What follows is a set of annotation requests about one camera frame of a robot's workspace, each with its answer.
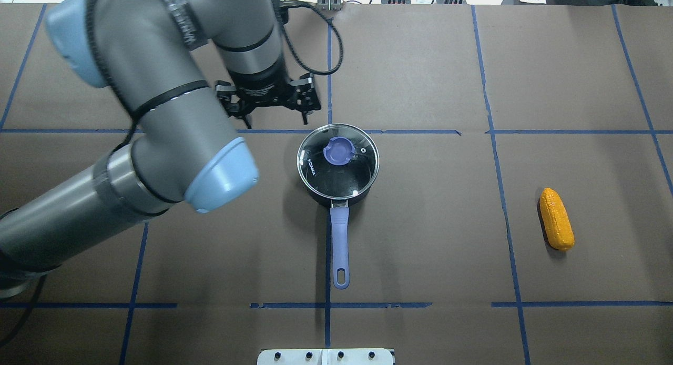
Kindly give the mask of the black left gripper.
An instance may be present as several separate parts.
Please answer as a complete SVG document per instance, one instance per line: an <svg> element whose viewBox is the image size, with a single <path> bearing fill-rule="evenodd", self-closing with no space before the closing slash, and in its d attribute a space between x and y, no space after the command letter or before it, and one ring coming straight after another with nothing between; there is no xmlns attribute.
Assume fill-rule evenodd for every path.
<svg viewBox="0 0 673 365"><path fill-rule="evenodd" d="M231 71L236 87L237 105L231 105L231 116L252 129L252 112L257 107L281 106L291 97L290 77L286 68L268 68L258 73Z"/></svg>

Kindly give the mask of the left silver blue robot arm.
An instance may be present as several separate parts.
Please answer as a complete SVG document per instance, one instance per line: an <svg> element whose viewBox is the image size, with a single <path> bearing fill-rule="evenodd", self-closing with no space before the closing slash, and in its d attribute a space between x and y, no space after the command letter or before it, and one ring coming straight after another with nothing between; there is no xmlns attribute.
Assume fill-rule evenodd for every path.
<svg viewBox="0 0 673 365"><path fill-rule="evenodd" d="M271 0L65 0L46 27L84 82L113 90L131 128L94 165L2 217L2 299L183 200L210 212L258 182L193 50L214 43L234 89L262 101L289 80Z"/></svg>

